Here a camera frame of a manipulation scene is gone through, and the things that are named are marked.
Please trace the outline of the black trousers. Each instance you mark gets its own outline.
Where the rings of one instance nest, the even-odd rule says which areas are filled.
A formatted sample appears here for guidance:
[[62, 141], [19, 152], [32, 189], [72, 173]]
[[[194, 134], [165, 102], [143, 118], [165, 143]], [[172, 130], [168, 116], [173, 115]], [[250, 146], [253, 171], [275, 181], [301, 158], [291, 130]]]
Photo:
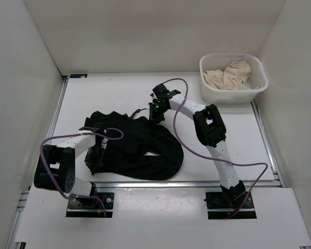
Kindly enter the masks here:
[[106, 129], [110, 137], [123, 133], [122, 139], [106, 142], [103, 165], [95, 173], [164, 181], [175, 176], [182, 166], [181, 144], [166, 127], [153, 125], [146, 117], [133, 119], [118, 112], [96, 111], [86, 118], [84, 125]]

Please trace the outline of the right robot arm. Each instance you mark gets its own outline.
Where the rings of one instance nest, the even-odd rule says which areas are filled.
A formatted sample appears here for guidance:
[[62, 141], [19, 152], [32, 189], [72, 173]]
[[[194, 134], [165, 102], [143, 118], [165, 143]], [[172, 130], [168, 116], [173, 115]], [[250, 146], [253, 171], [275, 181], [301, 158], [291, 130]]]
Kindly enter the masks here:
[[154, 87], [150, 96], [151, 122], [158, 124], [163, 121], [164, 113], [169, 109], [193, 120], [196, 136], [209, 151], [218, 171], [224, 206], [238, 207], [244, 200], [246, 188], [231, 163], [225, 141], [227, 129], [218, 108], [213, 104], [207, 106], [188, 100], [180, 91], [169, 91], [164, 84]]

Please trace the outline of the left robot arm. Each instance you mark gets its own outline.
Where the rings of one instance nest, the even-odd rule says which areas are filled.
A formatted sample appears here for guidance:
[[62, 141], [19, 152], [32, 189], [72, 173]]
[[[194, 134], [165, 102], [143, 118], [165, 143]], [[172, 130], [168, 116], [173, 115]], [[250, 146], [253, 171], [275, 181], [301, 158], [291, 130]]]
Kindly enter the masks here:
[[108, 130], [82, 127], [72, 136], [58, 145], [44, 142], [40, 146], [40, 155], [34, 175], [34, 186], [39, 189], [54, 190], [80, 200], [86, 207], [92, 208], [98, 202], [96, 186], [76, 177], [76, 158], [86, 152], [85, 164], [95, 173], [103, 164]]

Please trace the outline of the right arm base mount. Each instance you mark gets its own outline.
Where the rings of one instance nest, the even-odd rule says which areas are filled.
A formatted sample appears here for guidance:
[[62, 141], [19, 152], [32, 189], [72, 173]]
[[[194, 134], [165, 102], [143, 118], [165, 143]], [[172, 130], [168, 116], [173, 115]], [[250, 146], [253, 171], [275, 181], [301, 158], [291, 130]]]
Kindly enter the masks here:
[[244, 197], [239, 197], [231, 204], [225, 199], [222, 192], [206, 192], [204, 201], [207, 206], [208, 219], [257, 219], [251, 194], [248, 195], [241, 209], [233, 215], [243, 200]]

